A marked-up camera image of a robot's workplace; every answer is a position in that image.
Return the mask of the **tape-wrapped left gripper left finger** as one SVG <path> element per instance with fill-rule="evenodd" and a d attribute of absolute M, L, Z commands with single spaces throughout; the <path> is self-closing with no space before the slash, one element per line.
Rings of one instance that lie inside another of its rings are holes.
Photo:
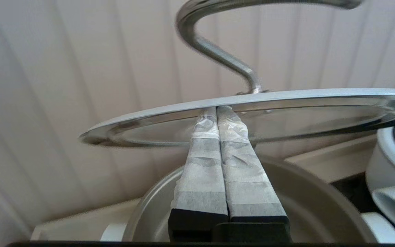
<path fill-rule="evenodd" d="M 170 240 L 212 240 L 213 228 L 229 221 L 216 108 L 197 118 L 188 156 L 174 189 Z"/>

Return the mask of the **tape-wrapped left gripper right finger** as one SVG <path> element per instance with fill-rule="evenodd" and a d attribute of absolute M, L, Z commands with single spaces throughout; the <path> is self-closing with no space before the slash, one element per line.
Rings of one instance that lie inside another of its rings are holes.
<path fill-rule="evenodd" d="M 248 128 L 230 106 L 219 106 L 217 118 L 230 221 L 289 228 L 282 203 L 249 141 Z"/>

